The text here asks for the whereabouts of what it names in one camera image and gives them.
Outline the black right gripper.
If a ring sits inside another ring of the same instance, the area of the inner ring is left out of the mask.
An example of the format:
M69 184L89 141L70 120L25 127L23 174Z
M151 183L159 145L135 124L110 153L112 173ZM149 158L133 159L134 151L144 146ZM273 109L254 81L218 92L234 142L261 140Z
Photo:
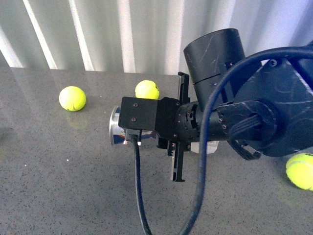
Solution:
M172 157L171 180L183 182L183 157L191 151L193 142L200 137L201 109L197 101L191 102L188 97L189 75L179 72L178 99L162 98L158 101L156 112L156 132L158 148L167 150Z

